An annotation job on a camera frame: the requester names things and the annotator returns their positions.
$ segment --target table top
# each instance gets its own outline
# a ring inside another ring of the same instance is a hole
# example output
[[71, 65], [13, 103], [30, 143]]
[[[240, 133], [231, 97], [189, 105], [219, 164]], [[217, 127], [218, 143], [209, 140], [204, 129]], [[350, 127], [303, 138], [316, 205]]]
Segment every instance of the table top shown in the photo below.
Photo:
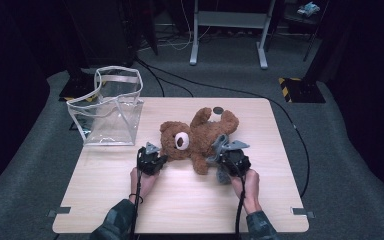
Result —
[[[160, 125], [165, 121], [189, 124], [203, 107], [222, 107], [239, 119], [239, 127], [229, 136], [250, 145], [244, 153], [251, 168], [260, 174], [260, 203], [278, 232], [305, 232], [305, 216], [293, 215], [291, 208], [302, 202], [270, 103], [261, 98], [141, 98], [144, 101], [135, 146], [84, 146], [61, 207], [57, 233], [90, 233], [104, 220], [111, 207], [130, 194], [130, 171], [136, 155], [147, 142], [161, 147]], [[217, 121], [214, 114], [210, 120]], [[216, 179], [216, 167], [198, 175], [190, 159], [164, 165], [154, 189], [139, 205], [135, 232], [234, 233], [239, 199], [231, 185]], [[240, 231], [247, 232], [245, 210]]]

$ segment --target clear plastic bag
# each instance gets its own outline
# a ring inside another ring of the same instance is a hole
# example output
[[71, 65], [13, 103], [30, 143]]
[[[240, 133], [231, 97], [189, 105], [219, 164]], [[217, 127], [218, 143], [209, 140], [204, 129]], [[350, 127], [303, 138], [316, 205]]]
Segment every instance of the clear plastic bag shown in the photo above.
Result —
[[67, 101], [84, 145], [135, 145], [143, 101], [136, 69], [109, 66], [95, 72], [95, 90]]

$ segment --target black cable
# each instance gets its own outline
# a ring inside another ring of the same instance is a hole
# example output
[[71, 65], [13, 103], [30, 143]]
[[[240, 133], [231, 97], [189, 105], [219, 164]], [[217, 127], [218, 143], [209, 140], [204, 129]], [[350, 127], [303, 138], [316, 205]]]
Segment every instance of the black cable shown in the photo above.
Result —
[[245, 200], [245, 179], [241, 171], [239, 170], [238, 166], [232, 161], [232, 159], [229, 159], [229, 160], [232, 163], [232, 166], [235, 167], [238, 177], [241, 179], [241, 183], [242, 183], [242, 192], [241, 192], [241, 195], [239, 196], [239, 204], [238, 204], [238, 210], [236, 211], [236, 221], [235, 221], [236, 239], [241, 240], [241, 234], [239, 232], [239, 223], [241, 220], [242, 206], [244, 205], [244, 200]]
[[160, 86], [161, 93], [163, 94], [163, 97], [165, 97], [165, 92], [164, 92], [163, 85], [161, 85], [160, 79], [157, 77], [157, 75], [155, 75], [155, 73], [149, 68], [149, 65], [148, 65], [148, 64], [145, 64], [145, 62], [143, 62], [142, 60], [140, 60], [138, 57], [135, 57], [135, 60], [136, 60], [136, 62], [138, 62], [140, 65], [142, 65], [144, 68], [146, 68], [146, 69], [147, 69], [147, 70], [154, 76], [154, 78], [157, 80], [158, 85]]
[[155, 77], [155, 79], [157, 79], [157, 81], [158, 81], [158, 83], [159, 83], [159, 85], [160, 85], [160, 87], [161, 87], [161, 89], [162, 89], [162, 91], [163, 91], [163, 97], [164, 97], [165, 95], [164, 95], [164, 90], [163, 90], [163, 87], [162, 87], [160, 81], [163, 81], [163, 82], [168, 83], [168, 84], [171, 84], [171, 85], [173, 85], [173, 86], [182, 88], [183, 90], [187, 91], [187, 92], [189, 93], [189, 95], [191, 95], [191, 97], [194, 97], [193, 94], [192, 94], [192, 92], [189, 91], [187, 88], [185, 88], [185, 87], [183, 87], [183, 86], [181, 86], [181, 85], [179, 85], [179, 84], [176, 84], [176, 83], [173, 83], [173, 82], [169, 82], [169, 81], [167, 81], [167, 80], [165, 80], [165, 79], [163, 79], [163, 78], [161, 78], [161, 77], [157, 77], [157, 75], [156, 75], [156, 74], [155, 74], [155, 73], [148, 67], [148, 65], [147, 65], [145, 62], [143, 62], [142, 60], [140, 60], [140, 59], [136, 59], [136, 61], [137, 61], [140, 65], [142, 65], [146, 70], [148, 70], [148, 71]]
[[234, 92], [249, 94], [249, 95], [252, 95], [252, 96], [255, 96], [255, 97], [267, 99], [269, 102], [274, 103], [275, 105], [277, 105], [285, 113], [286, 117], [288, 118], [288, 120], [292, 124], [292, 126], [294, 127], [294, 129], [295, 129], [295, 131], [296, 131], [296, 133], [297, 133], [297, 135], [298, 135], [298, 137], [299, 137], [299, 139], [300, 139], [300, 141], [301, 141], [301, 143], [302, 143], [302, 145], [304, 147], [304, 151], [305, 151], [305, 155], [306, 155], [306, 160], [307, 160], [307, 175], [306, 175], [306, 180], [305, 180], [304, 188], [303, 188], [302, 192], [300, 193], [300, 197], [301, 198], [304, 197], [304, 195], [305, 195], [305, 193], [307, 191], [308, 183], [310, 181], [310, 157], [309, 157], [309, 154], [308, 154], [307, 146], [305, 145], [305, 142], [302, 139], [301, 133], [299, 132], [298, 128], [296, 127], [296, 125], [292, 121], [292, 118], [289, 116], [288, 112], [278, 102], [274, 101], [271, 98], [268, 98], [268, 97], [265, 97], [265, 96], [262, 96], [262, 95], [259, 95], [259, 94], [256, 94], [256, 93], [251, 93], [251, 92], [247, 92], [247, 91], [231, 89], [231, 88], [226, 88], [226, 87], [218, 87], [218, 86], [213, 86], [213, 85], [209, 85], [209, 84], [205, 84], [205, 83], [197, 83], [197, 82], [191, 81], [189, 79], [186, 79], [184, 77], [178, 76], [176, 74], [167, 72], [167, 71], [165, 71], [163, 69], [151, 66], [151, 65], [145, 63], [144, 61], [140, 60], [138, 57], [136, 57], [136, 58], [141, 63], [145, 64], [147, 66], [147, 68], [150, 68], [150, 69], [152, 68], [152, 69], [158, 70], [160, 72], [166, 73], [166, 74], [171, 75], [173, 77], [177, 77], [179, 79], [182, 79], [182, 80], [184, 80], [186, 82], [193, 83], [193, 84], [196, 84], [196, 85], [205, 86], [205, 87], [211, 87], [211, 88], [217, 88], [217, 89], [222, 89], [222, 90], [227, 90], [227, 91], [234, 91]]
[[140, 198], [140, 180], [142, 177], [142, 171], [139, 171], [139, 168], [137, 168], [137, 176], [138, 176], [138, 183], [136, 185], [136, 194], [135, 194], [135, 212], [132, 216], [132, 225], [130, 227], [130, 240], [135, 239], [135, 228], [136, 228], [136, 219], [138, 216], [138, 208], [139, 208], [139, 198]]

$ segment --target white cable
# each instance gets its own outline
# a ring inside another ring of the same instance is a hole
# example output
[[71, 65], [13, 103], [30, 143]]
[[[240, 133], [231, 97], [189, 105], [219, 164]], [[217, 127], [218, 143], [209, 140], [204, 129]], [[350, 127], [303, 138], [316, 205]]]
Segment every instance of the white cable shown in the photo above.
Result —
[[[217, 4], [216, 4], [216, 12], [218, 11], [218, 3], [219, 3], [219, 0], [217, 0]], [[205, 30], [205, 32], [201, 35], [201, 37], [198, 38], [198, 40], [201, 40], [201, 38], [208, 32], [208, 30], [210, 30], [211, 26], [209, 26], [207, 28], [207, 30]]]
[[[183, 0], [181, 0], [180, 3], [182, 4], [183, 16], [185, 16], [186, 24], [188, 25], [189, 40], [188, 40], [187, 43], [180, 43], [180, 44], [172, 44], [170, 41], [167, 40], [167, 42], [169, 43], [169, 45], [171, 45], [174, 49], [176, 49], [176, 50], [178, 50], [178, 51], [185, 49], [185, 48], [191, 43], [191, 39], [192, 39], [191, 28], [190, 28], [190, 26], [189, 26], [189, 21], [188, 21], [188, 18], [187, 18], [187, 16], [186, 16], [185, 7], [183, 6]], [[176, 48], [176, 47], [175, 47], [175, 45], [183, 45], [183, 44], [186, 44], [186, 45], [185, 45], [184, 47], [182, 47], [182, 48]]]

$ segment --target teddy bear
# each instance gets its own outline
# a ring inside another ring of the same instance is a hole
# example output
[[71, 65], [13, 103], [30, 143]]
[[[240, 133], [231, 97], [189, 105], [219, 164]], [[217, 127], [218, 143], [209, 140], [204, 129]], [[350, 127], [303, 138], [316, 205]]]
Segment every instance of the teddy bear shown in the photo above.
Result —
[[207, 158], [215, 154], [212, 144], [222, 134], [232, 134], [239, 119], [229, 110], [221, 113], [220, 121], [209, 121], [212, 109], [204, 107], [196, 112], [190, 125], [179, 121], [161, 124], [161, 155], [168, 161], [190, 158], [197, 174], [205, 175], [210, 167]]

